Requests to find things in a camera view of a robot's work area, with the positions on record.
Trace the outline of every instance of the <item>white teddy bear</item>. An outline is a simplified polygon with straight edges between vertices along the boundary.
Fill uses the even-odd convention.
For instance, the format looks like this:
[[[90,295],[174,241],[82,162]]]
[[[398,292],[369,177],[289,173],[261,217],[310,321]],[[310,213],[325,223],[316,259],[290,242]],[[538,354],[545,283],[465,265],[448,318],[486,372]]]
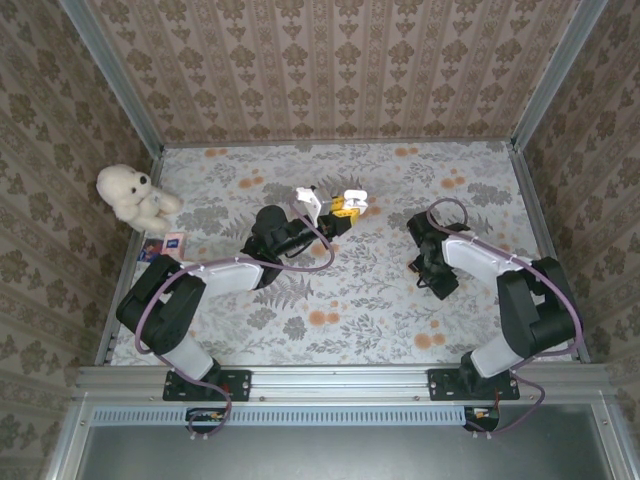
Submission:
[[[112,165],[98,174],[98,193],[116,214],[135,230],[164,234],[171,224],[158,213],[175,213],[182,200],[151,185],[149,175],[128,165]]]

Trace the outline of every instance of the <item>patterned wallpaper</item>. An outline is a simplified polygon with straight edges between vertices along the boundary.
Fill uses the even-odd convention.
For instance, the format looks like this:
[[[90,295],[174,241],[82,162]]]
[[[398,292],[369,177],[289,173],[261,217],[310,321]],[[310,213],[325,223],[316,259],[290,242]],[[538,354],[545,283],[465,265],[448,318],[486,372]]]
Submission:
[[[95,191],[149,160],[57,1],[0,2],[0,478],[37,478],[129,232]]]
[[[609,1],[525,150],[590,352],[609,363],[637,440],[639,62],[640,2]]]
[[[164,143],[507,137],[577,0],[89,0]]]

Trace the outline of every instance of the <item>floral tablecloth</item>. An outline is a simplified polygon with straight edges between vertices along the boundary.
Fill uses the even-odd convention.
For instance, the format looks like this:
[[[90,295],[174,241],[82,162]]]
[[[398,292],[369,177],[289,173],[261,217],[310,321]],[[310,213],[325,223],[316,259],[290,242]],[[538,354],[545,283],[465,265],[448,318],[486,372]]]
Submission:
[[[374,364],[456,362],[498,332],[493,288],[465,273],[445,301],[416,288],[407,264],[418,253],[405,225],[437,198],[469,210],[477,234],[535,257],[536,243],[504,142],[347,144],[169,149],[162,188],[185,201],[167,217],[188,234],[186,257],[234,256],[264,205],[285,208],[297,186],[332,194],[363,188],[370,207],[334,244],[334,265],[321,273],[283,272],[270,287],[211,297],[205,293],[190,334],[220,363]],[[456,221],[455,206],[440,209]],[[316,242],[295,260],[320,265]],[[138,264],[138,275],[147,264]],[[158,363],[141,357],[121,328],[113,365]]]

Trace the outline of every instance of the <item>yellow object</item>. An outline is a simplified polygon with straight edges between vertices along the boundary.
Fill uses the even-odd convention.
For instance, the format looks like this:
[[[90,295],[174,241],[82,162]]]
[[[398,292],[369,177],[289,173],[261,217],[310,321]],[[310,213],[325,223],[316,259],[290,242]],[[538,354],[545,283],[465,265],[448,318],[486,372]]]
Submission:
[[[344,197],[333,197],[333,202],[331,202],[331,213],[336,217],[351,217],[351,226],[354,226],[360,216],[360,209],[350,208],[348,210],[343,210],[343,206]]]
[[[333,201],[331,202],[331,211],[335,212],[337,210],[342,210],[344,206],[344,197],[333,197]]]
[[[360,209],[351,208],[349,210],[338,210],[333,212],[336,217],[351,217],[351,226],[353,227],[358,221],[358,217],[360,216]]]

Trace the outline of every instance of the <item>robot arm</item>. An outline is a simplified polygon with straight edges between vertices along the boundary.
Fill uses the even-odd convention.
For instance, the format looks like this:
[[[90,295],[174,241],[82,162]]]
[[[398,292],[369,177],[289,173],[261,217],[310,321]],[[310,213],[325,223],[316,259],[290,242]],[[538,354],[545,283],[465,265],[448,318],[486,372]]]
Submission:
[[[297,198],[304,202],[311,216],[307,219],[329,241],[349,230],[367,208],[367,194],[360,190],[347,190],[344,195],[332,198],[312,187],[298,189]],[[275,265],[282,265],[280,255],[296,251],[295,256],[317,238],[300,219],[288,221],[284,210],[276,205],[258,212],[251,233],[241,252]],[[118,320],[135,333],[152,297],[182,268],[169,256],[157,257],[118,306]],[[210,296],[257,290],[271,284],[281,271],[275,266],[263,267],[237,259],[236,263],[202,267],[182,275],[166,291],[170,296],[158,301],[151,310],[141,332],[142,342],[189,377],[217,384],[220,365],[188,334],[205,288]]]
[[[491,385],[486,379],[505,372],[508,375],[508,370],[522,361],[575,336],[573,320],[556,295],[527,270],[474,243],[477,237],[472,232],[465,232],[471,240],[449,236],[428,222],[426,212],[415,215],[407,226],[420,248],[420,255],[410,265],[419,274],[418,287],[428,287],[444,300],[458,287],[456,268],[498,291],[501,333],[462,358],[460,377],[469,393]],[[468,227],[458,223],[447,229],[461,232]],[[555,259],[519,258],[575,304]]]

